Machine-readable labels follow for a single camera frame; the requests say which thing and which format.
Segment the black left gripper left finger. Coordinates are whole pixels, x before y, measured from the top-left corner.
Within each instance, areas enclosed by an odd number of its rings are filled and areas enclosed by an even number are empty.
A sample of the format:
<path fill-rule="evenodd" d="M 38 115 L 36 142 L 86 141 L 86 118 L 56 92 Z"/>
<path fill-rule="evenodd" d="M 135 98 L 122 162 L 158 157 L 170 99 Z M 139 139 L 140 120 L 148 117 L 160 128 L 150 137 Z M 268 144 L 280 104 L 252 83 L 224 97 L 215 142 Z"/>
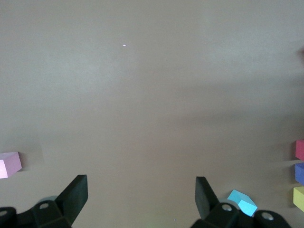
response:
<path fill-rule="evenodd" d="M 55 200 L 32 208 L 37 228 L 70 228 L 88 200 L 86 175 L 77 175 Z"/>

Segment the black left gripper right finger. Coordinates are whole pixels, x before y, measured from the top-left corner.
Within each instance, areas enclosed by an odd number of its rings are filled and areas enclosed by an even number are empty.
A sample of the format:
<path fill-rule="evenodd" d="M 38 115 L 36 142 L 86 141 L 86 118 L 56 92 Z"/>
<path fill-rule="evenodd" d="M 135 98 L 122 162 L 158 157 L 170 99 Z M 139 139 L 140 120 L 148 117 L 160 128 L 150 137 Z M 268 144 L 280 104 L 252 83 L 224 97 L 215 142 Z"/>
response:
<path fill-rule="evenodd" d="M 239 211 L 229 203 L 221 203 L 205 177 L 197 177 L 195 202 L 200 215 L 193 228 L 235 228 Z"/>

